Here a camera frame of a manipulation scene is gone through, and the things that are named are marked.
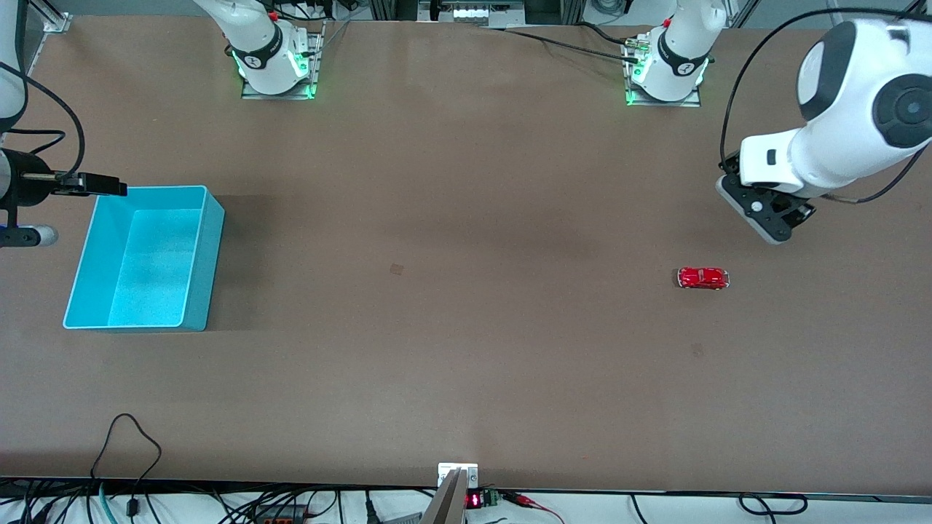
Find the black cable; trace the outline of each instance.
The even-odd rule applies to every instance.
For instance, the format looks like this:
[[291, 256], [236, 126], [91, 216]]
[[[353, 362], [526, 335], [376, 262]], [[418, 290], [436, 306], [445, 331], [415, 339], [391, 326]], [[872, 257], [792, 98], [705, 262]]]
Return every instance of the black cable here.
[[300, 496], [300, 494], [292, 494], [292, 495], [289, 496], [287, 499], [283, 499], [283, 500], [286, 501], [286, 502], [284, 502], [284, 503], [282, 503], [282, 502], [275, 503], [274, 505], [279, 505], [279, 506], [281, 506], [281, 507], [279, 508], [278, 511], [275, 512], [275, 515], [272, 516], [272, 522], [278, 522], [278, 521], [279, 521], [279, 517], [281, 516], [281, 512], [284, 511], [285, 508], [288, 507], [289, 505], [292, 506], [293, 509], [295, 510], [295, 513], [297, 513], [297, 498], [298, 498], [299, 496]]
[[751, 54], [747, 56], [744, 65], [741, 66], [741, 70], [738, 72], [737, 78], [734, 80], [732, 85], [732, 92], [728, 96], [728, 103], [725, 105], [725, 116], [721, 122], [721, 138], [719, 141], [719, 157], [721, 160], [722, 169], [728, 174], [734, 174], [732, 168], [725, 162], [725, 138], [728, 133], [728, 121], [732, 115], [732, 104], [734, 103], [734, 96], [738, 92], [738, 86], [741, 84], [741, 79], [744, 78], [747, 68], [751, 65], [751, 62], [754, 61], [754, 57], [757, 56], [761, 49], [773, 38], [777, 33], [783, 31], [788, 26], [796, 23], [797, 21], [804, 20], [819, 15], [830, 15], [832, 13], [855, 13], [855, 14], [867, 14], [867, 15], [883, 15], [888, 17], [898, 17], [906, 20], [912, 21], [924, 21], [932, 22], [932, 17], [926, 15], [918, 15], [914, 13], [907, 13], [902, 11], [895, 11], [893, 9], [879, 9], [873, 7], [833, 7], [829, 9], [817, 9], [815, 11], [809, 11], [807, 13], [802, 13], [797, 15], [780, 25], [776, 26], [770, 33], [768, 33], [760, 43], [751, 51]]
[[336, 508], [340, 512], [340, 524], [346, 524], [343, 520], [343, 499], [340, 497], [340, 490], [336, 491]]
[[81, 126], [81, 120], [77, 117], [77, 115], [71, 109], [71, 107], [67, 103], [65, 103], [64, 100], [59, 98], [57, 94], [53, 93], [49, 88], [31, 79], [28, 75], [26, 75], [22, 71], [17, 71], [16, 69], [13, 69], [6, 62], [0, 62], [0, 69], [3, 69], [4, 71], [7, 71], [8, 73], [11, 73], [13, 75], [16, 75], [22, 78], [30, 86], [33, 86], [34, 88], [45, 93], [46, 96], [48, 96], [50, 99], [52, 99], [52, 101], [57, 103], [59, 107], [61, 107], [62, 110], [64, 110], [64, 112], [68, 114], [68, 117], [71, 118], [71, 121], [74, 122], [75, 131], [77, 132], [77, 157], [75, 158], [75, 163], [72, 164], [71, 169], [68, 170], [68, 173], [65, 176], [71, 176], [72, 174], [74, 174], [77, 171], [77, 169], [81, 167], [81, 162], [84, 160], [85, 141], [84, 141], [84, 128]]
[[311, 494], [310, 494], [310, 498], [308, 499], [308, 503], [307, 503], [307, 505], [305, 505], [304, 511], [305, 511], [305, 514], [306, 514], [306, 517], [307, 517], [307, 518], [322, 517], [323, 514], [327, 513], [327, 512], [330, 511], [331, 509], [334, 509], [334, 506], [336, 505], [336, 496], [335, 496], [334, 499], [333, 499], [333, 501], [330, 502], [330, 505], [328, 505], [327, 507], [323, 508], [323, 511], [321, 511], [320, 513], [312, 513], [312, 512], [310, 511], [310, 501], [313, 500], [313, 499], [314, 499], [314, 495], [316, 495], [316, 494], [318, 494], [318, 493], [320, 493], [320, 492], [319, 492], [319, 491], [314, 491], [313, 493], [311, 493]]
[[547, 38], [547, 37], [545, 37], [545, 36], [537, 36], [536, 34], [530, 34], [530, 33], [521, 33], [521, 32], [519, 32], [519, 31], [505, 31], [505, 30], [503, 30], [503, 29], [502, 29], [502, 30], [499, 30], [499, 31], [502, 31], [503, 33], [506, 33], [506, 34], [518, 34], [518, 35], [524, 36], [524, 37], [526, 37], [526, 38], [533, 38], [534, 40], [540, 40], [541, 42], [545, 42], [545, 43], [547, 43], [547, 44], [553, 44], [553, 45], [555, 45], [555, 46], [560, 46], [561, 48], [573, 49], [574, 51], [580, 51], [580, 52], [582, 52], [582, 53], [589, 53], [589, 54], [591, 54], [591, 55], [596, 55], [596, 56], [605, 57], [605, 58], [611, 58], [611, 59], [613, 59], [613, 60], [620, 60], [620, 61], [622, 61], [622, 62], [631, 62], [631, 63], [636, 63], [636, 62], [637, 62], [637, 59], [636, 59], [635, 57], [627, 57], [627, 56], [622, 56], [622, 55], [613, 55], [613, 54], [611, 54], [611, 53], [606, 53], [606, 52], [602, 52], [602, 51], [596, 51], [595, 49], [581, 48], [581, 47], [579, 47], [579, 46], [574, 46], [574, 45], [572, 45], [572, 44], [567, 44], [566, 42], [560, 42], [560, 41], [558, 41], [558, 40], [552, 40], [552, 39]]
[[378, 517], [376, 505], [369, 496], [369, 490], [365, 491], [365, 524], [382, 524], [382, 519]]
[[925, 147], [923, 147], [919, 151], [916, 151], [916, 153], [912, 155], [912, 158], [910, 158], [910, 161], [906, 162], [906, 165], [903, 166], [903, 169], [900, 170], [899, 174], [895, 176], [894, 179], [891, 180], [889, 184], [884, 186], [884, 188], [881, 189], [880, 191], [877, 191], [873, 195], [870, 195], [869, 197], [864, 197], [862, 199], [849, 199], [847, 197], [840, 197], [834, 193], [826, 193], [825, 195], [822, 195], [822, 198], [825, 200], [831, 200], [833, 202], [841, 202], [843, 204], [863, 204], [865, 202], [877, 200], [883, 195], [885, 195], [887, 191], [889, 191], [890, 189], [893, 189], [893, 186], [895, 186], [896, 184], [899, 184], [899, 181], [902, 180], [904, 176], [906, 176], [906, 173], [910, 172], [910, 169], [912, 169], [912, 166], [916, 163], [916, 160], [918, 160], [919, 157], [923, 155], [923, 152], [925, 152]]
[[47, 144], [40, 145], [36, 149], [33, 149], [32, 151], [30, 151], [29, 153], [32, 155], [38, 155], [39, 153], [45, 151], [46, 149], [49, 149], [50, 147], [57, 144], [58, 142], [61, 142], [62, 140], [64, 140], [64, 137], [65, 137], [65, 132], [62, 130], [21, 130], [21, 129], [13, 128], [7, 132], [11, 132], [13, 134], [54, 134], [54, 135], [57, 135]]
[[158, 513], [156, 513], [156, 507], [152, 505], [152, 501], [149, 499], [149, 492], [143, 490], [143, 495], [145, 496], [145, 503], [149, 506], [149, 513], [152, 514], [152, 518], [156, 521], [156, 524], [162, 524], [161, 518], [158, 518]]
[[91, 479], [91, 480], [95, 480], [95, 479], [97, 478], [97, 476], [96, 476], [96, 473], [97, 473], [97, 465], [100, 463], [101, 458], [103, 458], [103, 453], [104, 453], [105, 451], [107, 451], [107, 445], [110, 443], [110, 437], [113, 435], [114, 426], [116, 426], [116, 425], [117, 425], [117, 421], [119, 421], [119, 420], [122, 419], [123, 417], [126, 417], [126, 418], [130, 419], [130, 420], [132, 421], [132, 423], [135, 424], [135, 426], [136, 426], [136, 431], [138, 431], [139, 434], [143, 436], [143, 438], [145, 438], [145, 439], [148, 440], [150, 443], [152, 443], [152, 445], [156, 447], [156, 451], [158, 452], [158, 454], [156, 455], [156, 459], [155, 459], [154, 461], [152, 461], [151, 464], [149, 464], [149, 467], [145, 468], [145, 471], [143, 471], [143, 474], [142, 474], [142, 475], [139, 475], [139, 476], [136, 478], [136, 482], [133, 484], [133, 487], [135, 488], [136, 486], [139, 486], [139, 483], [140, 483], [140, 482], [143, 481], [143, 477], [145, 477], [146, 475], [148, 475], [149, 472], [152, 471], [152, 468], [156, 467], [156, 464], [158, 464], [158, 461], [161, 460], [161, 458], [162, 458], [162, 446], [161, 446], [158, 442], [156, 442], [156, 439], [152, 438], [151, 436], [149, 436], [148, 433], [145, 432], [145, 430], [143, 429], [143, 426], [141, 426], [141, 425], [139, 424], [139, 421], [137, 421], [136, 418], [133, 417], [130, 413], [120, 413], [119, 415], [116, 415], [112, 421], [110, 421], [110, 428], [107, 429], [107, 437], [103, 440], [103, 446], [101, 447], [101, 451], [100, 451], [100, 453], [97, 454], [97, 458], [94, 459], [94, 464], [90, 467], [89, 476], [90, 476], [90, 479]]
[[84, 507], [88, 510], [88, 524], [94, 524], [94, 515], [90, 512], [90, 496], [94, 492], [93, 483], [88, 483], [87, 491], [84, 494]]
[[33, 489], [33, 481], [30, 480], [26, 485], [26, 491], [22, 494], [22, 512], [20, 513], [20, 522], [27, 522], [26, 516], [32, 517], [33, 504], [29, 500], [29, 492]]
[[640, 519], [641, 524], [647, 524], [647, 519], [644, 518], [644, 514], [640, 512], [640, 506], [637, 505], [637, 497], [630, 495], [631, 503], [635, 505], [635, 513], [637, 513], [637, 518]]
[[214, 498], [218, 503], [220, 503], [220, 505], [222, 505], [222, 506], [224, 507], [224, 512], [226, 513], [226, 516], [227, 516], [227, 517], [230, 517], [230, 519], [232, 520], [232, 516], [230, 515], [230, 510], [233, 509], [233, 508], [231, 508], [230, 506], [226, 505], [226, 501], [224, 500], [223, 497], [220, 496], [220, 493], [217, 492], [217, 489], [216, 489], [216, 488], [211, 487], [211, 489], [213, 490], [213, 498]]
[[907, 13], [912, 13], [913, 11], [921, 7], [924, 1], [925, 0], [913, 0], [913, 2], [909, 4], [908, 6], [906, 6], [906, 8], [904, 8], [903, 10], [906, 11]]
[[[746, 497], [749, 497], [757, 501], [761, 505], [763, 510], [761, 511], [761, 510], [751, 509], [747, 507], [747, 504], [745, 504]], [[790, 499], [794, 501], [802, 501], [802, 507], [797, 508], [797, 509], [792, 509], [792, 510], [775, 511], [771, 509], [769, 505], [767, 505], [767, 502], [765, 502], [760, 495], [757, 495], [755, 493], [741, 493], [740, 495], [738, 495], [738, 504], [741, 505], [741, 509], [745, 510], [751, 515], [756, 515], [758, 517], [769, 517], [771, 524], [776, 524], [777, 516], [789, 517], [792, 515], [798, 515], [804, 512], [805, 510], [809, 509], [809, 499], [807, 499], [805, 495], [790, 496], [790, 497], [784, 496], [780, 498], [786, 498], [786, 499]]]
[[68, 499], [68, 503], [64, 505], [62, 512], [59, 513], [58, 517], [52, 521], [52, 524], [61, 524], [64, 522], [65, 518], [68, 516], [68, 510], [71, 509], [71, 505], [77, 500], [79, 493], [80, 491], [75, 491], [75, 494], [73, 494], [71, 498]]
[[304, 15], [305, 20], [310, 20], [310, 15], [308, 14], [308, 12], [307, 12], [306, 10], [304, 10], [303, 7], [301, 7], [301, 6], [298, 5], [298, 4], [295, 4], [295, 7], [297, 7], [298, 10], [301, 11], [301, 14]]
[[618, 44], [619, 46], [623, 46], [623, 45], [624, 45], [624, 41], [627, 40], [627, 38], [615, 38], [615, 37], [611, 36], [610, 34], [608, 34], [608, 33], [604, 32], [604, 31], [602, 31], [602, 28], [601, 28], [601, 27], [595, 25], [594, 23], [590, 23], [590, 22], [588, 22], [588, 21], [580, 21], [580, 22], [578, 22], [576, 25], [580, 25], [580, 26], [582, 26], [582, 27], [588, 27], [589, 29], [595, 31], [596, 34], [598, 34], [599, 36], [601, 36], [601, 37], [604, 38], [605, 40], [608, 40], [608, 41], [611, 42], [612, 44]]

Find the mounting plate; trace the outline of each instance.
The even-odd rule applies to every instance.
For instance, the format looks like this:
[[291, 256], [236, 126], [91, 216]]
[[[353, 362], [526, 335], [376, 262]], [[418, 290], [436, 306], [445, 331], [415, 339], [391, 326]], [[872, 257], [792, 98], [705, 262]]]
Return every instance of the mounting plate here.
[[437, 464], [437, 486], [444, 483], [451, 470], [464, 469], [469, 474], [469, 489], [479, 487], [479, 465], [464, 462], [440, 462]]

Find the cable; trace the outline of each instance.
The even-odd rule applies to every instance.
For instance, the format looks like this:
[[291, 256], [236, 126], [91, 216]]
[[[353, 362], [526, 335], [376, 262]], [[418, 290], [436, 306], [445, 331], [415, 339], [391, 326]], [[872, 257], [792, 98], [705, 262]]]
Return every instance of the cable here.
[[365, 491], [365, 524], [382, 524], [382, 519], [378, 517], [376, 505], [369, 496], [369, 490]]
[[346, 524], [343, 520], [343, 498], [340, 496], [340, 491], [336, 491], [336, 508], [340, 512], [340, 524]]
[[918, 10], [919, 7], [923, 5], [924, 1], [925, 0], [913, 0], [913, 2], [909, 4], [908, 6], [906, 6], [906, 8], [904, 8], [903, 10], [906, 11], [907, 13], [912, 13], [913, 11]]
[[628, 38], [614, 38], [614, 37], [612, 37], [611, 35], [609, 35], [608, 33], [602, 31], [602, 28], [601, 28], [601, 27], [595, 25], [594, 23], [589, 23], [588, 21], [581, 21], [581, 22], [577, 23], [576, 25], [580, 25], [580, 26], [582, 26], [582, 27], [588, 27], [589, 29], [595, 31], [596, 34], [598, 34], [599, 36], [601, 36], [603, 39], [608, 40], [608, 41], [611, 42], [612, 44], [618, 44], [619, 46], [623, 46], [623, 45], [624, 45], [624, 41], [625, 41], [625, 40], [628, 40]]
[[232, 520], [232, 516], [230, 515], [230, 510], [233, 509], [233, 508], [231, 508], [230, 506], [226, 505], [226, 501], [224, 500], [223, 497], [220, 496], [220, 493], [217, 492], [217, 489], [216, 489], [216, 488], [214, 488], [213, 486], [211, 486], [211, 489], [213, 490], [213, 498], [214, 498], [218, 503], [220, 503], [220, 505], [222, 505], [222, 506], [224, 507], [224, 512], [226, 512], [226, 516], [227, 516], [227, 517], [230, 517], [230, 519]]
[[36, 149], [33, 149], [32, 151], [30, 151], [29, 153], [31, 155], [38, 155], [39, 153], [45, 151], [46, 149], [49, 149], [50, 147], [57, 144], [58, 142], [61, 142], [62, 140], [64, 140], [64, 137], [65, 137], [65, 132], [62, 130], [21, 130], [21, 129], [13, 128], [11, 130], [8, 130], [7, 132], [10, 132], [13, 134], [54, 134], [54, 135], [57, 135], [55, 138], [51, 140], [51, 142], [40, 145]]
[[637, 519], [641, 521], [641, 524], [647, 524], [647, 519], [644, 518], [644, 514], [640, 512], [640, 506], [637, 505], [637, 497], [631, 495], [631, 503], [635, 505], [635, 513], [637, 513]]
[[747, 56], [744, 65], [741, 66], [741, 70], [738, 72], [737, 78], [734, 80], [732, 85], [732, 92], [728, 96], [728, 103], [725, 105], [725, 116], [721, 122], [721, 138], [719, 141], [719, 157], [721, 160], [722, 169], [728, 174], [734, 174], [732, 168], [725, 161], [725, 138], [728, 134], [728, 121], [732, 114], [732, 104], [734, 103], [734, 96], [738, 92], [738, 86], [741, 84], [742, 78], [745, 76], [747, 68], [751, 65], [751, 62], [754, 61], [754, 57], [757, 56], [761, 49], [773, 38], [777, 33], [783, 31], [787, 26], [792, 25], [800, 20], [805, 20], [818, 15], [830, 15], [832, 13], [856, 13], [856, 14], [868, 14], [868, 15], [883, 15], [888, 17], [898, 17], [902, 19], [912, 20], [912, 21], [924, 21], [932, 22], [932, 17], [926, 15], [918, 15], [914, 13], [907, 13], [902, 11], [895, 11], [893, 9], [879, 9], [873, 7], [832, 7], [828, 9], [818, 9], [815, 11], [809, 11], [807, 13], [802, 13], [797, 15], [780, 25], [776, 26], [770, 33], [768, 33], [760, 43], [751, 51], [751, 54]]
[[114, 518], [114, 513], [110, 511], [110, 504], [107, 502], [107, 497], [103, 494], [103, 482], [101, 482], [100, 487], [97, 489], [97, 496], [101, 500], [103, 514], [107, 515], [107, 520], [110, 521], [110, 524], [118, 524], [117, 520]]
[[71, 504], [75, 503], [79, 493], [80, 491], [75, 491], [71, 498], [68, 499], [68, 503], [64, 505], [62, 512], [52, 521], [52, 524], [61, 524], [64, 522], [65, 518], [68, 516], [68, 510], [71, 509]]
[[501, 495], [501, 498], [505, 501], [508, 501], [515, 505], [519, 505], [521, 507], [525, 507], [527, 509], [537, 509], [540, 511], [547, 512], [553, 515], [554, 517], [556, 517], [560, 521], [560, 524], [567, 524], [556, 511], [540, 503], [535, 502], [527, 495], [522, 495], [514, 491], [501, 491], [501, 490], [499, 491], [499, 494]]
[[559, 42], [559, 41], [557, 41], [557, 40], [551, 40], [550, 38], [546, 38], [546, 37], [544, 37], [544, 36], [537, 36], [536, 34], [521, 33], [521, 32], [519, 32], [519, 31], [506, 31], [506, 30], [504, 30], [504, 29], [499, 29], [499, 30], [495, 30], [495, 31], [502, 31], [502, 32], [505, 33], [505, 34], [518, 34], [518, 35], [524, 36], [524, 37], [526, 37], [526, 38], [533, 38], [534, 40], [540, 40], [541, 42], [545, 42], [545, 43], [547, 43], [547, 44], [553, 44], [553, 45], [555, 45], [555, 46], [560, 46], [561, 48], [573, 49], [574, 51], [580, 51], [580, 52], [582, 52], [582, 53], [589, 53], [589, 54], [591, 54], [591, 55], [596, 55], [596, 56], [605, 57], [605, 58], [611, 58], [611, 59], [613, 59], [613, 60], [620, 60], [620, 61], [622, 61], [622, 62], [631, 62], [631, 63], [637, 62], [637, 59], [634, 58], [634, 57], [626, 57], [626, 56], [622, 56], [622, 55], [613, 55], [613, 54], [611, 54], [611, 53], [606, 53], [606, 52], [602, 52], [602, 51], [596, 51], [595, 49], [581, 48], [581, 47], [579, 47], [579, 46], [573, 46], [572, 44], [567, 44], [566, 42]]
[[[751, 508], [747, 507], [747, 505], [745, 504], [745, 497], [750, 497], [750, 498], [754, 499], [755, 501], [757, 501], [757, 502], [761, 505], [761, 507], [763, 507], [763, 511], [755, 510], [755, 509], [751, 509]], [[756, 515], [756, 516], [758, 516], [758, 517], [769, 517], [769, 518], [770, 518], [770, 523], [771, 523], [771, 524], [776, 524], [776, 516], [778, 516], [778, 515], [779, 515], [779, 516], [786, 516], [786, 517], [788, 517], [788, 516], [792, 516], [792, 515], [798, 515], [798, 514], [804, 512], [805, 510], [809, 509], [809, 499], [807, 499], [805, 495], [791, 496], [791, 497], [784, 497], [784, 498], [790, 498], [790, 499], [792, 499], [792, 500], [802, 501], [802, 507], [800, 507], [800, 508], [798, 508], [798, 509], [792, 509], [792, 510], [786, 510], [786, 511], [774, 511], [773, 509], [770, 508], [769, 505], [767, 505], [767, 502], [765, 502], [765, 501], [760, 497], [760, 495], [757, 495], [757, 494], [755, 494], [755, 493], [741, 493], [741, 494], [739, 494], [739, 495], [738, 495], [738, 504], [741, 505], [741, 509], [747, 511], [747, 512], [750, 513], [751, 515]]]
[[567, 523], [563, 520], [563, 518], [562, 518], [556, 511], [554, 511], [554, 510], [552, 510], [552, 509], [550, 509], [550, 508], [543, 507], [542, 505], [537, 504], [537, 507], [535, 507], [535, 508], [533, 508], [533, 509], [539, 509], [539, 510], [541, 510], [541, 511], [545, 511], [545, 512], [547, 512], [547, 513], [553, 515], [553, 516], [556, 517], [557, 519], [559, 519], [560, 524], [567, 524]]
[[90, 512], [90, 495], [93, 492], [93, 488], [88, 484], [84, 492], [84, 507], [88, 510], [88, 523], [94, 524], [94, 515]]
[[307, 12], [306, 10], [304, 10], [303, 7], [301, 7], [300, 4], [294, 4], [294, 6], [295, 6], [299, 11], [301, 11], [301, 14], [304, 15], [305, 20], [310, 20], [310, 15], [308, 14], [308, 12]]
[[149, 464], [149, 467], [145, 468], [145, 471], [143, 471], [142, 475], [139, 475], [139, 477], [136, 478], [136, 482], [133, 484], [133, 487], [136, 487], [136, 486], [139, 486], [140, 482], [142, 482], [143, 477], [148, 475], [149, 472], [152, 471], [152, 468], [156, 467], [156, 464], [158, 464], [158, 461], [161, 460], [162, 446], [158, 442], [156, 442], [156, 439], [152, 438], [151, 436], [149, 436], [148, 433], [145, 432], [145, 430], [143, 429], [143, 426], [141, 426], [139, 424], [139, 421], [137, 421], [136, 418], [133, 417], [130, 413], [120, 413], [119, 415], [116, 415], [112, 421], [110, 421], [110, 428], [107, 429], [107, 437], [103, 440], [103, 446], [101, 447], [101, 451], [100, 453], [97, 454], [97, 458], [94, 459], [94, 464], [90, 467], [89, 476], [91, 480], [94, 480], [97, 478], [96, 476], [97, 465], [101, 462], [101, 458], [103, 458], [103, 453], [107, 450], [107, 445], [110, 444], [110, 436], [113, 435], [114, 426], [117, 425], [117, 421], [119, 421], [123, 417], [130, 419], [132, 423], [135, 424], [136, 431], [138, 431], [139, 434], [142, 435], [146, 440], [151, 442], [152, 445], [156, 447], [156, 451], [158, 452], [158, 455], [156, 455], [156, 459], [152, 461], [151, 464]]
[[330, 36], [330, 38], [327, 38], [327, 41], [324, 42], [321, 48], [316, 51], [318, 54], [323, 54], [323, 50], [326, 49], [327, 46], [329, 46], [330, 43], [334, 41], [334, 38], [339, 36], [340, 33], [343, 33], [344, 31], [346, 31], [347, 26], [350, 25], [350, 22], [352, 21], [352, 17], [353, 17], [352, 12], [347, 14], [346, 18], [342, 20], [344, 22], [343, 25], [341, 25], [339, 29], [337, 29], [333, 33], [333, 35]]
[[330, 502], [330, 505], [328, 505], [327, 507], [325, 507], [325, 508], [323, 509], [323, 511], [321, 511], [320, 513], [312, 513], [312, 512], [310, 511], [310, 501], [313, 500], [313, 499], [314, 499], [314, 495], [316, 495], [316, 494], [318, 494], [318, 493], [320, 493], [320, 492], [319, 492], [319, 491], [314, 491], [313, 493], [311, 493], [311, 494], [310, 494], [310, 498], [308, 499], [308, 503], [304, 506], [304, 514], [305, 514], [305, 517], [307, 517], [307, 518], [322, 517], [325, 513], [327, 513], [327, 512], [330, 511], [331, 509], [333, 509], [334, 506], [336, 505], [336, 496], [335, 496], [334, 499], [333, 499], [333, 501]]
[[68, 170], [68, 173], [65, 176], [67, 177], [67, 176], [71, 176], [72, 174], [74, 174], [77, 171], [77, 169], [81, 167], [81, 162], [84, 160], [85, 141], [84, 141], [84, 128], [81, 126], [81, 120], [77, 117], [77, 115], [71, 109], [71, 107], [67, 103], [65, 103], [64, 100], [59, 98], [57, 94], [52, 92], [49, 88], [31, 79], [28, 75], [26, 75], [22, 71], [17, 71], [16, 69], [13, 69], [6, 62], [0, 62], [0, 69], [3, 69], [4, 71], [8, 73], [11, 73], [13, 75], [16, 75], [22, 78], [30, 86], [33, 86], [34, 88], [45, 93], [46, 96], [52, 99], [53, 102], [57, 103], [59, 107], [61, 107], [62, 110], [64, 110], [64, 112], [68, 114], [68, 117], [71, 118], [71, 121], [74, 122], [75, 131], [77, 132], [77, 157], [75, 158], [75, 163], [72, 164], [71, 169]]
[[149, 499], [149, 492], [143, 490], [143, 495], [145, 495], [145, 503], [149, 506], [149, 513], [152, 514], [152, 518], [156, 521], [156, 524], [162, 524], [162, 519], [158, 518], [158, 513], [156, 513], [155, 506], [152, 505], [152, 501]]
[[904, 176], [906, 176], [906, 173], [910, 172], [910, 169], [912, 169], [912, 166], [916, 163], [916, 160], [918, 160], [919, 157], [923, 155], [923, 152], [925, 152], [925, 147], [923, 147], [919, 151], [916, 151], [916, 153], [912, 155], [912, 157], [910, 158], [910, 161], [906, 162], [906, 165], [903, 166], [903, 169], [900, 170], [899, 174], [895, 176], [894, 179], [891, 180], [889, 184], [884, 186], [884, 188], [881, 189], [880, 191], [877, 191], [873, 195], [870, 195], [869, 197], [864, 197], [863, 199], [850, 199], [847, 197], [840, 197], [834, 193], [826, 193], [825, 195], [822, 195], [822, 198], [825, 200], [831, 200], [833, 202], [840, 202], [842, 204], [863, 204], [865, 202], [877, 200], [883, 195], [885, 195], [887, 191], [889, 191], [890, 189], [893, 189], [893, 186], [898, 184], [899, 181], [902, 180]]

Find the red wire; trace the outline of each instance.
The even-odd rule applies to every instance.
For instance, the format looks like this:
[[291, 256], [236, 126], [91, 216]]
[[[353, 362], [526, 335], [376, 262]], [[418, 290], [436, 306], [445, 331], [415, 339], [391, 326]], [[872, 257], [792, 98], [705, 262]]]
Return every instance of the red wire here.
[[540, 509], [541, 511], [546, 511], [547, 513], [553, 515], [554, 517], [559, 518], [559, 519], [560, 519], [560, 524], [567, 524], [567, 523], [563, 520], [563, 518], [562, 518], [560, 515], [557, 514], [556, 511], [554, 511], [554, 510], [552, 510], [552, 509], [550, 509], [550, 508], [547, 508], [547, 507], [543, 507], [542, 505], [540, 505], [540, 504], [538, 504], [538, 503], [535, 503], [535, 504], [536, 504], [536, 507], [535, 507], [534, 509]]

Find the white floor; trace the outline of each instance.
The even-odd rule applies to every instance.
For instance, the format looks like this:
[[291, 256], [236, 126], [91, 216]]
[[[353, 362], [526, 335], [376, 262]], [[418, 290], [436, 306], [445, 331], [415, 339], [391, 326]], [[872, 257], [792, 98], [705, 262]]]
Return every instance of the white floor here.
[[[333, 492], [317, 494], [310, 511], [322, 511], [334, 500], [334, 496]], [[631, 498], [626, 495], [530, 493], [529, 496], [559, 513], [566, 524], [638, 524]], [[240, 505], [251, 500], [245, 494], [225, 495], [224, 498], [230, 505]], [[117, 496], [109, 501], [117, 524], [129, 524], [129, 519], [124, 516], [127, 499], [127, 496]], [[137, 499], [140, 502], [140, 514], [135, 518], [136, 524], [155, 524], [145, 499], [141, 496], [137, 496]], [[382, 521], [423, 512], [431, 501], [427, 496], [410, 490], [373, 491], [372, 500]], [[299, 503], [306, 501], [307, 495], [298, 500]], [[365, 498], [362, 491], [343, 491], [341, 501], [345, 524], [365, 523]], [[734, 498], [638, 495], [637, 501], [650, 524], [769, 524], [767, 517], [755, 517], [742, 511]], [[162, 524], [214, 524], [226, 515], [223, 507], [206, 495], [153, 495], [152, 502]], [[83, 499], [75, 503], [64, 524], [86, 524], [88, 517], [84, 504]], [[773, 501], [771, 507], [774, 510], [788, 509], [785, 501]], [[97, 497], [91, 499], [91, 509], [97, 524], [107, 524]], [[21, 503], [0, 506], [0, 523], [18, 522], [21, 511]], [[53, 509], [49, 523], [59, 513], [57, 508]], [[470, 510], [466, 516], [472, 524], [486, 524], [503, 517], [506, 520], [501, 524], [560, 524], [547, 513], [505, 502], [489, 508]], [[805, 513], [777, 517], [777, 522], [928, 524], [932, 522], [932, 504], [811, 501]], [[339, 514], [334, 506], [330, 512], [313, 518], [307, 524], [339, 523]]]

